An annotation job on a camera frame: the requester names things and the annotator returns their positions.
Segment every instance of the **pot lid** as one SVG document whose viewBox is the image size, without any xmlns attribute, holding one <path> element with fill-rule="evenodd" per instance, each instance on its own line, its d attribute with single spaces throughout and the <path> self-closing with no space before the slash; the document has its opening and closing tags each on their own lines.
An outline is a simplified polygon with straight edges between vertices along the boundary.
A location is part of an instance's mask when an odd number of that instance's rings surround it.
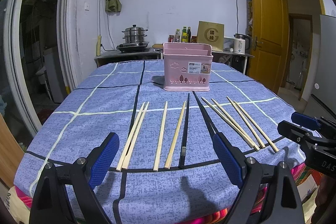
<svg viewBox="0 0 336 224">
<path fill-rule="evenodd" d="M 142 27 L 137 27 L 137 25 L 133 25 L 133 27 L 127 28 L 125 29 L 125 31 L 139 31 L 139 30 L 143 30 Z"/>
</svg>

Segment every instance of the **blue tablecloth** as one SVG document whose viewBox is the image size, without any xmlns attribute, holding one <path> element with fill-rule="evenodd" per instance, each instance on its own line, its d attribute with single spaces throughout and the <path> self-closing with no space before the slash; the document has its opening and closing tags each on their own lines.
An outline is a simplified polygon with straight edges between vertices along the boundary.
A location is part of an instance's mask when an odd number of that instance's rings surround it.
<svg viewBox="0 0 336 224">
<path fill-rule="evenodd" d="M 277 124 L 290 121 L 294 109 L 255 80 L 224 64 L 213 63 L 210 91 L 197 92 L 210 100 L 215 98 L 252 136 L 226 96 L 239 102 L 280 149 L 274 153 L 268 146 L 255 152 L 213 110 L 207 111 L 216 127 L 232 145 L 260 163 L 276 165 L 285 160 L 290 167 L 304 162 L 296 143 L 281 138 Z M 178 136 L 170 170 L 163 169 L 183 101 L 188 92 L 163 90 L 163 61 L 132 61 L 108 64 L 96 69 L 79 85 L 45 122 L 25 154 L 15 177 L 15 185 L 33 196 L 44 164 L 62 165 L 85 157 L 99 146 L 110 132 L 120 138 L 120 149 L 99 187 L 98 200 L 112 223 L 157 224 L 178 223 L 208 215 L 229 207 L 238 188 L 232 185 L 212 148 L 195 97 L 190 93 L 188 144 L 184 170 L 177 168 L 183 125 Z M 115 167 L 137 111 L 143 102 L 149 107 L 135 144 L 129 169 L 117 172 Z M 159 172 L 153 172 L 160 124 L 165 102 L 167 120 Z M 73 189 L 67 186 L 76 217 L 83 218 Z"/>
</svg>

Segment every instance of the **black chopstick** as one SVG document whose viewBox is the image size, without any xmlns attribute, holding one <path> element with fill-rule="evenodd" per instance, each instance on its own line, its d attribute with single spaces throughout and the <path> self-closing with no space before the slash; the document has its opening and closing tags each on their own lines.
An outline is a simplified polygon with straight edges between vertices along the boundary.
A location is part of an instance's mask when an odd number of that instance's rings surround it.
<svg viewBox="0 0 336 224">
<path fill-rule="evenodd" d="M 209 131 L 209 134 L 211 136 L 211 138 L 215 135 L 215 133 L 218 133 L 218 129 L 216 128 L 216 126 L 214 125 L 213 121 L 211 120 L 208 112 L 206 111 L 206 109 L 204 108 L 204 106 L 202 105 L 202 103 L 200 102 L 200 100 L 198 99 L 195 91 L 193 91 L 193 94 L 196 98 L 198 107 L 202 113 L 203 119 L 205 121 L 205 125 L 207 126 L 207 129 Z"/>
<path fill-rule="evenodd" d="M 188 93 L 187 109 L 185 111 L 185 118 L 184 118 L 184 128 L 183 128 L 180 160 L 178 162 L 178 167 L 180 169 L 184 168 L 185 154 L 186 154 L 186 151 L 187 151 L 188 122 L 189 122 L 189 100 L 190 100 L 190 93 Z"/>
</svg>

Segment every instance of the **screw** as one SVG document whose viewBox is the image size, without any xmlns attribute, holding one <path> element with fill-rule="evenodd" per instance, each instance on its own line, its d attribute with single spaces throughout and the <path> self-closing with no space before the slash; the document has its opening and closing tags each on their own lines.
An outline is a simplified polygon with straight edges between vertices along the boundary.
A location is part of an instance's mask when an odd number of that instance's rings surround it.
<svg viewBox="0 0 336 224">
<path fill-rule="evenodd" d="M 77 164 L 84 164 L 86 162 L 86 158 L 79 158 L 78 160 L 76 160 Z"/>
<path fill-rule="evenodd" d="M 255 158 L 248 157 L 248 158 L 246 159 L 246 161 L 247 161 L 249 164 L 255 164 Z"/>
<path fill-rule="evenodd" d="M 287 164 L 286 164 L 284 161 L 280 161 L 280 162 L 279 162 L 279 165 L 280 165 L 280 167 L 283 168 L 283 169 L 287 168 Z"/>
<path fill-rule="evenodd" d="M 51 162 L 48 162 L 48 163 L 44 166 L 44 168 L 46 168 L 46 169 L 50 169 L 52 166 L 53 166 L 53 164 L 52 164 Z"/>
</svg>

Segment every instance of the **pink basket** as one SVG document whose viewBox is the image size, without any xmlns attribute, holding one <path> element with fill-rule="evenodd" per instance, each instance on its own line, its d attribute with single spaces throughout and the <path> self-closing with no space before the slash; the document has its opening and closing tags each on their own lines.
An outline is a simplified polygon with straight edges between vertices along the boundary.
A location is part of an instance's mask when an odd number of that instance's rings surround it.
<svg viewBox="0 0 336 224">
<path fill-rule="evenodd" d="M 165 90 L 209 91 L 211 46 L 198 43 L 164 43 Z"/>
</svg>

